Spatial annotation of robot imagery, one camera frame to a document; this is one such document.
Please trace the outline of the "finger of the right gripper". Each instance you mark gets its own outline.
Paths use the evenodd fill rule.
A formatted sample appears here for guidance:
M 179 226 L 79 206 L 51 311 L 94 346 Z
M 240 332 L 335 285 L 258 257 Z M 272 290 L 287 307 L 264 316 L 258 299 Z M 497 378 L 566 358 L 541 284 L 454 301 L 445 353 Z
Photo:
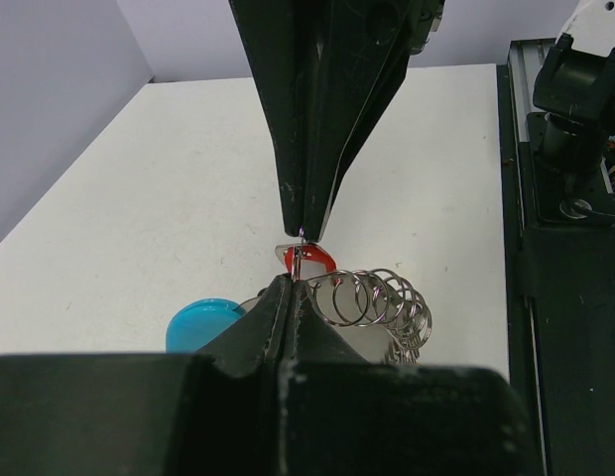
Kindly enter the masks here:
M 342 179 L 437 30 L 441 1 L 328 1 L 309 100 L 302 231 L 322 238 Z
M 272 139 L 290 236 L 320 236 L 326 210 L 316 203 L 317 154 L 333 85 L 334 1 L 231 1 Z

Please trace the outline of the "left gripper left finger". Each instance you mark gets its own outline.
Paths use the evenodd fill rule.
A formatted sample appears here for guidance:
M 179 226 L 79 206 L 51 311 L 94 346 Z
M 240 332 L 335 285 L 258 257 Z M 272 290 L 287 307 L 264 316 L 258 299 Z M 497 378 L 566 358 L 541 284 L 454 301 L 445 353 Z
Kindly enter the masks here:
M 0 356 L 0 475 L 273 475 L 293 286 L 192 353 Z

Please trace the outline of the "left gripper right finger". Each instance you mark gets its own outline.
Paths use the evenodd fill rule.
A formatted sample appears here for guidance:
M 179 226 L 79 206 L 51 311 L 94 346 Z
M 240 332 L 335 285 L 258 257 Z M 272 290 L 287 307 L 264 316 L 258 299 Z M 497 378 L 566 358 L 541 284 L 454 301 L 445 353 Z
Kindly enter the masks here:
M 363 360 L 292 288 L 280 364 L 284 475 L 540 475 L 527 413 L 497 372 Z

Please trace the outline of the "large keyring blue handle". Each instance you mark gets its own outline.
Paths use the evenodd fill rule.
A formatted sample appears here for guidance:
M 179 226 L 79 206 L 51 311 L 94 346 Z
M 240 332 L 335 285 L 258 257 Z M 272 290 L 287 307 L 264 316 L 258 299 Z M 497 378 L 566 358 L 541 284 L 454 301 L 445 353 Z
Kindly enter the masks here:
M 410 281 L 395 272 L 336 270 L 307 279 L 316 315 L 364 358 L 416 365 L 431 337 L 431 310 Z M 262 295 L 236 302 L 213 297 L 178 311 L 167 326 L 168 353 L 193 352 L 252 310 Z

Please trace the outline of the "red tag key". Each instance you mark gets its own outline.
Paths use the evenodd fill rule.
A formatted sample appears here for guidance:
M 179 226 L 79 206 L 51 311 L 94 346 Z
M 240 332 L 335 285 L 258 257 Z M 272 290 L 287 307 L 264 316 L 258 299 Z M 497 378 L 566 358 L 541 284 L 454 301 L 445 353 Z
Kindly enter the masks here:
M 299 277 L 304 281 L 332 273 L 337 268 L 331 255 L 317 244 L 304 243 L 304 245 L 301 245 L 296 243 L 277 245 L 275 247 L 275 255 L 290 274 L 293 272 L 294 255 L 299 251 L 303 253 Z

